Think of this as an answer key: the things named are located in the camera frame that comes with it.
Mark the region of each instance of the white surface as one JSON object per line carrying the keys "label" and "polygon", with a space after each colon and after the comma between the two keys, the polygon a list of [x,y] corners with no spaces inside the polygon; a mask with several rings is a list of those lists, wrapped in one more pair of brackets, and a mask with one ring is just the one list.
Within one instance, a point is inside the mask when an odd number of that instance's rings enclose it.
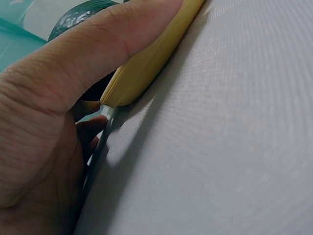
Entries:
{"label": "white surface", "polygon": [[206,2],[113,121],[76,235],[312,235],[313,2]]}

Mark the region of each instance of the dark green object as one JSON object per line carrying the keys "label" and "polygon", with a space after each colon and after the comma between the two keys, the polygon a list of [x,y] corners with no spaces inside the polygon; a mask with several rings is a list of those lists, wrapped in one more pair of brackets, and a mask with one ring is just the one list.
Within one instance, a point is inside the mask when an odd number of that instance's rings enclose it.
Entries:
{"label": "dark green object", "polygon": [[90,16],[93,16],[99,11],[117,4],[119,3],[111,0],[89,0],[70,9],[58,20],[54,26],[49,36],[49,41],[64,33],[68,29],[73,28],[79,23],[85,21]]}
{"label": "dark green object", "polygon": [[[58,37],[60,34],[64,33],[65,31],[73,28],[79,23],[85,21],[86,19],[96,14],[97,12],[107,7],[116,5],[116,4],[119,4],[119,3],[111,1],[111,0],[89,0],[87,2],[84,2],[70,9],[58,20],[58,22],[54,26],[49,36],[49,41]],[[83,96],[80,99],[88,100],[88,101],[100,100],[103,91],[109,84],[114,73],[115,72],[110,73],[109,75],[101,79],[99,82],[95,83],[88,91],[86,91],[83,94]]]}

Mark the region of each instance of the skin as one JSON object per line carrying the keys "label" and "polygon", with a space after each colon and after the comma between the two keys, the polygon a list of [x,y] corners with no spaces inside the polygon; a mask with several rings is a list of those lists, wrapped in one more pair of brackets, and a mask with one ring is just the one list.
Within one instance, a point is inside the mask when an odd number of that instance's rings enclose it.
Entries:
{"label": "skin", "polygon": [[0,235],[71,234],[84,169],[107,119],[77,102],[151,44],[182,0],[132,0],[103,10],[0,74]]}

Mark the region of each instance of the finger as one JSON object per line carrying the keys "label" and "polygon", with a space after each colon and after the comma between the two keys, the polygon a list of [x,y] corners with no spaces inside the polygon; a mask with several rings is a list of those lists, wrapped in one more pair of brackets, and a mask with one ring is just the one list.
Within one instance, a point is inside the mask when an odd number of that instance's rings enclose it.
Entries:
{"label": "finger", "polygon": [[79,122],[76,125],[77,136],[82,145],[82,148],[86,148],[91,141],[104,130],[108,123],[108,119],[103,115],[98,115],[88,121]]}
{"label": "finger", "polygon": [[70,110],[75,122],[82,119],[84,116],[93,114],[100,110],[99,101],[84,101],[79,100]]}
{"label": "finger", "polygon": [[14,98],[67,112],[94,83],[155,41],[181,3],[132,0],[100,11],[6,70],[6,82],[23,89]]}
{"label": "finger", "polygon": [[87,164],[92,154],[95,152],[97,145],[99,143],[99,138],[96,136],[93,138],[91,143],[83,148],[83,157],[84,157],[84,163]]}

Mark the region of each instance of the teal plastic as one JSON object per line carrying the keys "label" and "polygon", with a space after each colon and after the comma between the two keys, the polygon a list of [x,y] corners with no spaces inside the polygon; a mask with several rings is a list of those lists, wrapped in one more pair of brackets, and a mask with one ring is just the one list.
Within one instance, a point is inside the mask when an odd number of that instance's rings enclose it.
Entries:
{"label": "teal plastic", "polygon": [[0,18],[0,71],[45,43],[46,41]]}

